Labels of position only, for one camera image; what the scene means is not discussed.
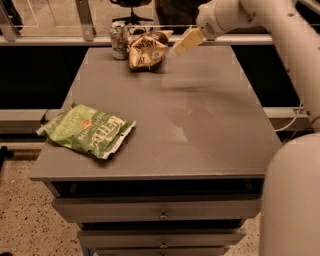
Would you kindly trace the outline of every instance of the metal post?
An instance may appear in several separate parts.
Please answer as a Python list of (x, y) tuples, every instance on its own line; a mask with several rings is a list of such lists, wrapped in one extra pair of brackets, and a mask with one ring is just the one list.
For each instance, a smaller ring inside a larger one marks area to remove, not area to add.
[(82, 35), (85, 41), (93, 41), (96, 30), (93, 27), (88, 0), (75, 0), (81, 22)]
[(9, 42), (16, 41), (20, 32), (13, 26), (2, 1), (0, 1), (0, 29)]

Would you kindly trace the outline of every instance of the cable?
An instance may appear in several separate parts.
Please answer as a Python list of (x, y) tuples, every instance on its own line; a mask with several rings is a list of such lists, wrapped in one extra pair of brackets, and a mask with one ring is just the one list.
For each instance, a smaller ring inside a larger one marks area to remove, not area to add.
[(297, 110), (297, 113), (296, 113), (296, 116), (291, 120), (290, 123), (288, 123), (286, 126), (282, 127), (282, 128), (279, 128), (279, 129), (276, 129), (275, 131), (276, 132), (281, 132), (281, 131), (284, 131), (286, 129), (288, 129), (291, 125), (293, 125), (293, 123), (297, 120), (298, 116), (299, 116), (299, 113), (300, 113), (300, 110), (302, 108), (302, 101), (300, 101), (300, 105), (299, 105), (299, 108)]

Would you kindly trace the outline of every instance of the black chair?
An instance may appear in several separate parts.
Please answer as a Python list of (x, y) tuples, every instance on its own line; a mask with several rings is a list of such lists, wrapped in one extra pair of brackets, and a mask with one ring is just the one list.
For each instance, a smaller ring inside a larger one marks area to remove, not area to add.
[(142, 18), (136, 15), (133, 11), (134, 7), (139, 7), (142, 5), (147, 5), (151, 2), (151, 0), (110, 0), (111, 3), (117, 4), (121, 7), (131, 8), (131, 16), (123, 17), (123, 18), (116, 18), (112, 19), (113, 22), (115, 21), (124, 21), (126, 25), (140, 25), (140, 21), (153, 21), (152, 19)]

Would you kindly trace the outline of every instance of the drawer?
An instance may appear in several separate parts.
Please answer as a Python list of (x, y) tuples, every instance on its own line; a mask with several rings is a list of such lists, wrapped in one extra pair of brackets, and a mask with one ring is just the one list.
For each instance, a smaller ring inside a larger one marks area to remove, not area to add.
[(88, 248), (173, 249), (235, 245), (246, 235), (243, 229), (215, 229), (206, 221), (161, 224), (111, 225), (99, 231), (79, 231), (78, 237)]
[(53, 207), (70, 223), (246, 219), (255, 217), (261, 207), (256, 195), (166, 200), (54, 199)]
[(97, 254), (103, 256), (220, 256), (228, 251), (229, 247), (208, 248), (174, 248), (174, 249), (137, 249), (117, 250), (98, 248)]

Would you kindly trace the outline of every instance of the soda can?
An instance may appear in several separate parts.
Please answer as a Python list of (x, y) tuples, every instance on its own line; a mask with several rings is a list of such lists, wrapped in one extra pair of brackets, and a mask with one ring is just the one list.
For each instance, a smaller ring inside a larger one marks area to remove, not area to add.
[(113, 22), (110, 28), (112, 55), (117, 60), (128, 58), (128, 32), (121, 22)]

